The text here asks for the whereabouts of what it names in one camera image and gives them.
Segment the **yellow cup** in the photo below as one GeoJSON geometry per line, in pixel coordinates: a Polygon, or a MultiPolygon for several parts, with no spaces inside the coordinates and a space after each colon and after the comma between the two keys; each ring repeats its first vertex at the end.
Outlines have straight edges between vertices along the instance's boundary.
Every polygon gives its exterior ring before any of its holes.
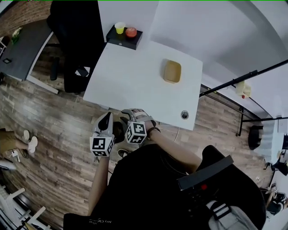
{"type": "Polygon", "coordinates": [[[124,28],[125,28],[125,23],[123,22],[117,22],[115,24],[116,32],[117,34],[123,34],[124,28]]]}

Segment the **brick wall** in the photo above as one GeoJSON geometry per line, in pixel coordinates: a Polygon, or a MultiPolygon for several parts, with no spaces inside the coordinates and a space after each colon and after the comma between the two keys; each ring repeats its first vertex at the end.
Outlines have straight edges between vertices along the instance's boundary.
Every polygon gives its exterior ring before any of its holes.
{"type": "Polygon", "coordinates": [[[22,25],[50,15],[52,1],[20,1],[0,17],[0,37],[12,35],[22,25]]]}

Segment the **gray desk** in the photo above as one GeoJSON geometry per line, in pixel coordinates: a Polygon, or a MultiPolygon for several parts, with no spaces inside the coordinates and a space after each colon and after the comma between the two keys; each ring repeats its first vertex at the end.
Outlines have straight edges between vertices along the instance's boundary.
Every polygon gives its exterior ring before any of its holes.
{"type": "Polygon", "coordinates": [[[29,80],[57,94],[58,90],[31,76],[33,67],[52,34],[46,20],[24,25],[16,44],[10,42],[4,51],[0,59],[0,72],[20,81],[29,80]],[[4,63],[6,58],[12,62],[4,63]]]}

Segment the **white table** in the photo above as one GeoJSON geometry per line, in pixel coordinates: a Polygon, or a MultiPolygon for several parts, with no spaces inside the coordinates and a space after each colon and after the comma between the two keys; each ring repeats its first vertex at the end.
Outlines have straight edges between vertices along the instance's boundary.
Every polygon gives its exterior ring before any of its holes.
{"type": "Polygon", "coordinates": [[[254,151],[264,156],[266,162],[275,164],[282,150],[284,133],[278,132],[278,120],[262,121],[263,135],[260,146],[254,151]]]}
{"type": "Polygon", "coordinates": [[[155,120],[193,130],[203,63],[149,41],[137,50],[107,43],[83,99],[117,110],[140,108],[155,120]],[[181,64],[176,84],[163,80],[167,60],[181,64]],[[181,112],[188,111],[188,119],[181,112]]]}

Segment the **red light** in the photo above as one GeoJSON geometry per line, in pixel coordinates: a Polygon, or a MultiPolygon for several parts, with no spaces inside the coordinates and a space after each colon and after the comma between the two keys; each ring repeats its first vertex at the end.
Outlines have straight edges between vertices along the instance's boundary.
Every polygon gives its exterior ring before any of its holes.
{"type": "Polygon", "coordinates": [[[206,190],[207,189],[207,185],[201,185],[202,190],[206,190]]]}

